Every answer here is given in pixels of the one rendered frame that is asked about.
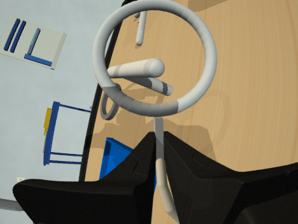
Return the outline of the blue tray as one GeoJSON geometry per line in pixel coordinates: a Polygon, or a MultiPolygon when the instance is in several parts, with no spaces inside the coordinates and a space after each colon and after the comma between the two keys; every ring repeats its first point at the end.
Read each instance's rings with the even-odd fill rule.
{"type": "Polygon", "coordinates": [[[128,156],[128,154],[131,153],[132,150],[132,148],[122,144],[121,142],[107,137],[99,180],[105,177],[105,175],[119,165],[128,156]]]}

